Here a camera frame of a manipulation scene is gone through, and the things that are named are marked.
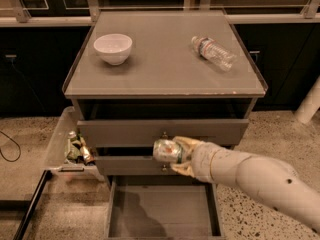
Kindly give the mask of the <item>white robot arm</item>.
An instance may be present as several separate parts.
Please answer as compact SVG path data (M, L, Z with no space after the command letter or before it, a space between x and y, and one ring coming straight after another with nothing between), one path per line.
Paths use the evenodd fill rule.
M288 163L187 137L173 140L186 152L182 162L172 167L177 173L239 189L320 233L320 193L300 180Z

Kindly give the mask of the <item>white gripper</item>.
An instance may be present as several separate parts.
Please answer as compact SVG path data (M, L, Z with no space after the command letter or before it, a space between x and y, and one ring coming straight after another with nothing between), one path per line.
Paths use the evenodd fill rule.
M183 136L175 136L173 140L179 143L185 150L194 151L192 152L191 162L187 161L182 164L171 163L171 169L180 175L190 176L201 182L212 183L213 179L210 172L213 157L212 145Z

